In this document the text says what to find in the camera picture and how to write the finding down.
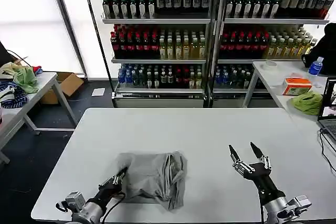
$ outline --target tissue box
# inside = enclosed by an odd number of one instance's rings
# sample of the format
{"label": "tissue box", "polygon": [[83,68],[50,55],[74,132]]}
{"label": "tissue box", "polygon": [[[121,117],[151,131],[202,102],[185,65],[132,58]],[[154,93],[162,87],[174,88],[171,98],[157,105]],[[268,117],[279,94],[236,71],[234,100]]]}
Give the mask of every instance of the tissue box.
{"label": "tissue box", "polygon": [[286,78],[282,84],[283,93],[286,95],[300,95],[307,93],[311,88],[311,82],[304,78]]}

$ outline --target robotic hand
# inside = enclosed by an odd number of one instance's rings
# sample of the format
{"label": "robotic hand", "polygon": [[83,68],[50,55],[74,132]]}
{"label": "robotic hand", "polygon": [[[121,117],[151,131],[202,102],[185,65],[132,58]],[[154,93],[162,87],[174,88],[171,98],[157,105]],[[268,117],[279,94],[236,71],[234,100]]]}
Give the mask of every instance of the robotic hand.
{"label": "robotic hand", "polygon": [[99,224],[100,218],[106,213],[106,206],[112,198],[121,198],[109,212],[116,207],[125,198],[125,193],[122,192],[122,179],[125,176],[127,168],[124,168],[117,175],[106,180],[102,185],[99,185],[98,193],[91,199],[85,202],[83,195],[76,191],[69,194],[66,199],[56,204],[56,208],[62,212],[67,212],[68,209],[72,212],[72,221],[70,223],[77,224]]}
{"label": "robotic hand", "polygon": [[229,145],[234,169],[245,179],[252,180],[258,188],[260,206],[267,210],[267,224],[283,224],[299,218],[311,206],[309,199],[306,195],[301,195],[287,201],[284,192],[279,191],[269,177],[272,170],[269,157],[264,156],[252,142],[251,147],[260,162],[248,165],[240,160],[237,152]]}

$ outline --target paper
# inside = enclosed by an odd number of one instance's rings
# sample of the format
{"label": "paper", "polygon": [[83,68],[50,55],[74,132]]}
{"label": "paper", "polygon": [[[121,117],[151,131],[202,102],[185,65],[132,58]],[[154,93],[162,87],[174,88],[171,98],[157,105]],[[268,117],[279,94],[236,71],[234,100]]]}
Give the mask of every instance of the paper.
{"label": "paper", "polygon": [[102,95],[104,95],[105,92],[105,88],[100,88],[100,89],[94,89],[92,92],[92,97],[101,97]]}

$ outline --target blue striped cloth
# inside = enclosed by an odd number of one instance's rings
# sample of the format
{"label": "blue striped cloth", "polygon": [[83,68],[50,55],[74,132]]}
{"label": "blue striped cloth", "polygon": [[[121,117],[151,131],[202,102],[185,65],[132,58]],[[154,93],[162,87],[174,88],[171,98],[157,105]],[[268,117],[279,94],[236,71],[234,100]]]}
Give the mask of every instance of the blue striped cloth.
{"label": "blue striped cloth", "polygon": [[28,102],[26,93],[17,84],[12,81],[0,81],[0,91],[5,90],[8,86],[10,86],[11,88],[15,88],[14,99],[1,102],[2,107],[6,109],[21,108]]}

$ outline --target metal pole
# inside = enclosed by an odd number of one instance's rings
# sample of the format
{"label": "metal pole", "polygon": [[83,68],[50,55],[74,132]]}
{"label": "metal pole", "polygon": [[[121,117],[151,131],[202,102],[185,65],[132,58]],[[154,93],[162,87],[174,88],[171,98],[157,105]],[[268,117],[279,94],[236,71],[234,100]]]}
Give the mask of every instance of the metal pole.
{"label": "metal pole", "polygon": [[70,22],[69,14],[68,14],[67,8],[65,6],[64,0],[56,0],[56,2],[57,2],[59,10],[61,12],[61,16],[62,16],[62,19],[64,21],[65,27],[67,29],[68,35],[70,37],[72,46],[74,47],[77,60],[80,64],[80,67],[82,68],[82,71],[84,72],[84,78],[85,78],[85,80],[87,80],[88,75],[87,75],[87,72],[86,72],[86,69],[85,69],[83,58],[80,54],[78,43],[77,43],[75,33],[73,31],[73,28],[72,28],[72,25],[71,25],[71,22]]}
{"label": "metal pole", "polygon": [[[89,6],[89,10],[90,10],[93,26],[95,28],[94,30],[96,31],[96,35],[97,35],[97,39],[98,39],[101,55],[103,56],[103,60],[104,60],[104,64],[105,64],[105,67],[106,67],[107,75],[109,77],[111,89],[112,89],[112,92],[114,92],[114,88],[113,88],[113,84],[112,84],[112,79],[111,79],[111,74],[110,74],[110,70],[109,70],[109,65],[108,65],[108,63],[106,61],[103,45],[101,43],[101,39],[100,39],[100,36],[99,36],[99,31],[98,31],[96,19],[94,18],[93,9],[92,9],[92,5],[91,5],[91,0],[87,0],[87,2],[88,2],[88,6]],[[112,104],[113,104],[113,107],[117,108],[117,103],[116,103],[116,101],[114,99],[112,99]]]}

